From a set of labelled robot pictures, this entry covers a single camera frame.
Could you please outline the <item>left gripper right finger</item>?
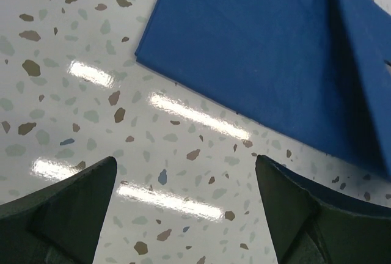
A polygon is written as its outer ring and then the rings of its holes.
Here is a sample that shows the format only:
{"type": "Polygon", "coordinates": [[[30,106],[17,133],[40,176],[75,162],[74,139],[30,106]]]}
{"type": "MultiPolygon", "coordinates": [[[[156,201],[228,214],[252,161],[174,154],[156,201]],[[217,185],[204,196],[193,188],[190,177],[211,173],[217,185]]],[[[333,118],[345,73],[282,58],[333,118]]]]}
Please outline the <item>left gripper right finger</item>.
{"type": "Polygon", "coordinates": [[[390,209],[303,177],[266,155],[255,171],[278,263],[390,263],[390,209]]]}

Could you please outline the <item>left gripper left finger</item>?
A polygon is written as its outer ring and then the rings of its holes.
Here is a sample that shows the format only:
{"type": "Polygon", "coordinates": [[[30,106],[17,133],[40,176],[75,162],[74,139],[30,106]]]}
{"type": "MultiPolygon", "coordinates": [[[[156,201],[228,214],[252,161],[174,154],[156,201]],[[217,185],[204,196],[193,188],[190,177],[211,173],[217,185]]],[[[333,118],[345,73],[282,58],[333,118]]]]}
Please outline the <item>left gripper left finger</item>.
{"type": "Polygon", "coordinates": [[[92,263],[117,175],[108,156],[1,205],[1,263],[92,263]]]}

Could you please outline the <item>blue surgical cloth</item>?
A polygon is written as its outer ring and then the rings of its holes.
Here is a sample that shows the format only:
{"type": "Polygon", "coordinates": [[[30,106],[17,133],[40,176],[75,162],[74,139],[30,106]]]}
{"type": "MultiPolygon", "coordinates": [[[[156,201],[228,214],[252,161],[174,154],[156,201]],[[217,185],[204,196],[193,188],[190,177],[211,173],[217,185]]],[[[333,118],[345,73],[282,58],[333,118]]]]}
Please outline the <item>blue surgical cloth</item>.
{"type": "Polygon", "coordinates": [[[372,0],[157,0],[138,63],[390,175],[390,15],[372,0]]]}

